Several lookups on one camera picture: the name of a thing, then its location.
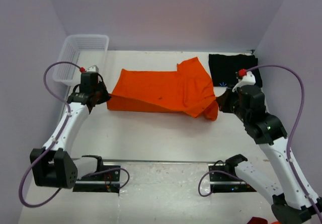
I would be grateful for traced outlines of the orange t shirt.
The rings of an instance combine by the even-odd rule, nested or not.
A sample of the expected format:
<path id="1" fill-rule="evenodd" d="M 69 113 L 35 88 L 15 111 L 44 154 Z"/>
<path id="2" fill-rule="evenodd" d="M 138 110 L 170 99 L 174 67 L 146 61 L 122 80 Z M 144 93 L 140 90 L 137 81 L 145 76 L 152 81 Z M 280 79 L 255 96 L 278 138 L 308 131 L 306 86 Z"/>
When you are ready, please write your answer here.
<path id="1" fill-rule="evenodd" d="M 212 79 L 197 57 L 177 64 L 176 71 L 121 70 L 107 108 L 184 113 L 211 121 L 217 119 L 219 111 Z"/>

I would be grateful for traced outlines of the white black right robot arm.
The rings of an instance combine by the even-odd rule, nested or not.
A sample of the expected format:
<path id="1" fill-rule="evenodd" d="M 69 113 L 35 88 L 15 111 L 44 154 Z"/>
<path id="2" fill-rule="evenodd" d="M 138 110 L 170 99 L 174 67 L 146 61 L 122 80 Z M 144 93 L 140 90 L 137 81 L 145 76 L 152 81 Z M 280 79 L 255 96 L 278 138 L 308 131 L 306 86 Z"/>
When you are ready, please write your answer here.
<path id="1" fill-rule="evenodd" d="M 243 123 L 246 133 L 266 155 L 279 183 L 255 169 L 241 154 L 225 161 L 225 176 L 242 179 L 253 187 L 267 200 L 280 223 L 304 223 L 314 215 L 321 216 L 321 197 L 287 149 L 287 132 L 280 119 L 267 112 L 261 89 L 252 85 L 227 88 L 216 101 L 221 112 L 232 113 Z"/>

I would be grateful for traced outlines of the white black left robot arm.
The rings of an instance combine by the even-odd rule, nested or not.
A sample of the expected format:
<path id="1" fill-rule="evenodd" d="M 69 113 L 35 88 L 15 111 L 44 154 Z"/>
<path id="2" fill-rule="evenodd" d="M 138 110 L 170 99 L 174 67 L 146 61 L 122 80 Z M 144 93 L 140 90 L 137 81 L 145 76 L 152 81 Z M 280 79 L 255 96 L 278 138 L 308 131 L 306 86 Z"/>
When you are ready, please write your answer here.
<path id="1" fill-rule="evenodd" d="M 81 73 L 66 101 L 66 110 L 52 137 L 42 148 L 30 153 L 35 184 L 41 187 L 73 188 L 84 176 L 77 169 L 77 161 L 70 157 L 72 145 L 80 127 L 97 105 L 111 99 L 102 76 L 93 71 Z"/>

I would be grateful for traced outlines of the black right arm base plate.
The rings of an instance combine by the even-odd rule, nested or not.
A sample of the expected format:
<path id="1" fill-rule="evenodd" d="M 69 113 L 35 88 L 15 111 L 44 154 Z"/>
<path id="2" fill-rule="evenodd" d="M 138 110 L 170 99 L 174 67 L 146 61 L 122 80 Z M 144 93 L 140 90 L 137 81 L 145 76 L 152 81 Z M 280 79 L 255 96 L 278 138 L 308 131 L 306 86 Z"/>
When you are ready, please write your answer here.
<path id="1" fill-rule="evenodd" d="M 209 179 L 211 191 L 213 193 L 256 192 L 256 190 L 246 182 L 238 181 L 223 173 L 211 173 L 209 174 Z"/>

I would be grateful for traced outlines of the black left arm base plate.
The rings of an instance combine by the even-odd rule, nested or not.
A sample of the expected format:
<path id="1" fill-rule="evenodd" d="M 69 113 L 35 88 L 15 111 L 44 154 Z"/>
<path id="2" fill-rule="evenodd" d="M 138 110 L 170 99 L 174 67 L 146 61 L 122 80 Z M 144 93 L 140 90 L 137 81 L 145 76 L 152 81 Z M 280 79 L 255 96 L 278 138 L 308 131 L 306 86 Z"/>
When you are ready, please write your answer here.
<path id="1" fill-rule="evenodd" d="M 73 192 L 83 193 L 117 193 L 120 191 L 120 166 L 103 165 L 100 171 L 117 168 L 107 173 L 84 176 L 76 181 Z"/>

